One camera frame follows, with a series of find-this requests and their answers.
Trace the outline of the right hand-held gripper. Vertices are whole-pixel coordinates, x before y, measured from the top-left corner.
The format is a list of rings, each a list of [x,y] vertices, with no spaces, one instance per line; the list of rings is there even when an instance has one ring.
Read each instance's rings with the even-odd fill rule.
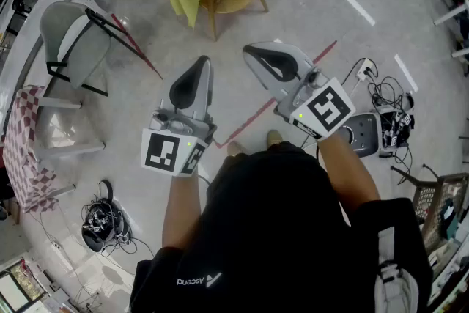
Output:
[[[313,68],[298,47],[252,43],[243,47],[243,56],[262,86],[280,100],[275,113],[317,141],[330,137],[355,113],[339,80]]]

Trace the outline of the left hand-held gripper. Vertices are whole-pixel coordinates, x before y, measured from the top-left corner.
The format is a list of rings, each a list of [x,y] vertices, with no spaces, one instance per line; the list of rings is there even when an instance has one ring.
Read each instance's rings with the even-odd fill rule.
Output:
[[[173,177],[190,177],[213,140],[216,125],[208,114],[213,69],[202,55],[169,90],[171,108],[153,111],[141,139],[141,166]]]

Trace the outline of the person's left forearm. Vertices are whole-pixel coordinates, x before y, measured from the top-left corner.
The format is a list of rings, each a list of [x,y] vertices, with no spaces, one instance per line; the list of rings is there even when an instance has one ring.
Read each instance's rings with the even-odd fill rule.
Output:
[[[163,221],[162,247],[186,248],[201,214],[197,172],[191,177],[172,177]]]

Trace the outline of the person's right forearm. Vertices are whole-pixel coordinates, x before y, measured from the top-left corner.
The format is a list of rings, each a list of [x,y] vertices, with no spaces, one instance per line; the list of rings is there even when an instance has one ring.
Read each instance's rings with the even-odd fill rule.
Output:
[[[348,216],[362,204],[380,200],[372,176],[351,146],[339,134],[318,143],[330,183]]]

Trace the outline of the person's left shoe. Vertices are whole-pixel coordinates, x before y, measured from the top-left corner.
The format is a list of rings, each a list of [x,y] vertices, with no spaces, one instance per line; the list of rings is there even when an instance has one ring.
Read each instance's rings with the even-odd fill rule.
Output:
[[[249,154],[248,150],[237,141],[229,142],[226,151],[229,157],[240,157]]]

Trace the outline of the person's right shoe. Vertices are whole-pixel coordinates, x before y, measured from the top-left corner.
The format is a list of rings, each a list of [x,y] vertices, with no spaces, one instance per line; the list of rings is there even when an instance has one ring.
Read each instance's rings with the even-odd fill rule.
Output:
[[[266,138],[266,148],[277,148],[283,142],[283,137],[278,130],[269,130]]]

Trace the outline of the white power strip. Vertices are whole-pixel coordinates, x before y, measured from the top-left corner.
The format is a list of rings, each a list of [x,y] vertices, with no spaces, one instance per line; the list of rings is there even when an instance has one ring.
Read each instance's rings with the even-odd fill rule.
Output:
[[[359,81],[365,81],[367,77],[378,78],[377,65],[369,58],[363,58],[362,64],[356,74]]]

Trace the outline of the white and grey device box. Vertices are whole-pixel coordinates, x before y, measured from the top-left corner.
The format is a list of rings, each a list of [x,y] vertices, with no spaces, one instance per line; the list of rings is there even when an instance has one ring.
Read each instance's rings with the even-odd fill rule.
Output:
[[[349,143],[359,158],[375,155],[382,147],[382,128],[376,113],[362,113],[350,117],[337,133]]]

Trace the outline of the white metal bench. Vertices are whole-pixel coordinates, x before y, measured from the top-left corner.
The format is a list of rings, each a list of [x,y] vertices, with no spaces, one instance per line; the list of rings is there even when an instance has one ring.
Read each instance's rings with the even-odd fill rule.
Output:
[[[51,196],[59,196],[77,188],[84,156],[106,144],[91,129],[82,102],[40,97],[38,103],[33,156],[39,167],[55,174]]]

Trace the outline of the person's black shirt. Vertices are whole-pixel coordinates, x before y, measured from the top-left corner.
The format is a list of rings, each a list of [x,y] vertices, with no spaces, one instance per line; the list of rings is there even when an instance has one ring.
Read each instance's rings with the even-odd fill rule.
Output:
[[[362,204],[351,216],[322,157],[288,141],[227,157],[207,189],[190,243],[137,264],[130,313],[375,313],[378,233],[395,229],[395,260],[416,280],[432,269],[412,202]]]

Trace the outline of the red and white checkered cloth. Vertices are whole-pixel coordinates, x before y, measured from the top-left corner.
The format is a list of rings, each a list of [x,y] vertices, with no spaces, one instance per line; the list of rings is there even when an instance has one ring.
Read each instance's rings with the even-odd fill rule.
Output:
[[[28,85],[16,92],[4,140],[3,161],[15,197],[24,213],[43,213],[55,209],[54,171],[41,167],[34,157],[39,99],[43,86]]]

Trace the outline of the woven rattan stand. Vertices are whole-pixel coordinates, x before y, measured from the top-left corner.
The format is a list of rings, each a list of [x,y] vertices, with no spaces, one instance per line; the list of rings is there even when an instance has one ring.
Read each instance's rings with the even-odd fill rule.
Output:
[[[419,180],[394,166],[391,167],[391,170],[400,174],[416,188],[412,200],[413,208],[421,225],[421,236],[424,240],[426,253],[430,255],[447,242],[443,239],[443,219],[440,214],[448,200],[454,204],[456,218],[461,218],[463,203],[469,188],[469,173],[437,175],[426,164],[423,164],[422,167],[429,170],[435,180]]]

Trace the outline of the grey and white bag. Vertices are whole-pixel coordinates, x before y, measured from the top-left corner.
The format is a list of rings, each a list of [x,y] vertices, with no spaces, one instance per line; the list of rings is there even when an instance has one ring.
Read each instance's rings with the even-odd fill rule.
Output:
[[[395,260],[395,229],[378,233],[378,271],[374,285],[375,313],[417,313],[416,280]]]

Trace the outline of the grey chair with black frame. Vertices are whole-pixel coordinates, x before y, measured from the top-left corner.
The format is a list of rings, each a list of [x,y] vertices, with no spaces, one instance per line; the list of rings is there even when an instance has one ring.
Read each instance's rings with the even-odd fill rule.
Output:
[[[108,96],[86,80],[105,60],[112,41],[153,67],[119,21],[110,21],[84,4],[54,2],[40,19],[40,33],[48,75],[70,83],[75,89]]]

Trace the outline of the white desk frame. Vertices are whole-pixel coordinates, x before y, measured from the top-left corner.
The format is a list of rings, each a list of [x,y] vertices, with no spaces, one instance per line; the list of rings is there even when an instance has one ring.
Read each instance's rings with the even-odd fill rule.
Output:
[[[434,25],[439,25],[443,22],[455,19],[459,23],[459,32],[461,40],[458,42],[459,49],[451,53],[451,57],[459,59],[467,65],[467,72],[469,75],[469,0],[454,0],[454,6],[443,16],[440,16]]]

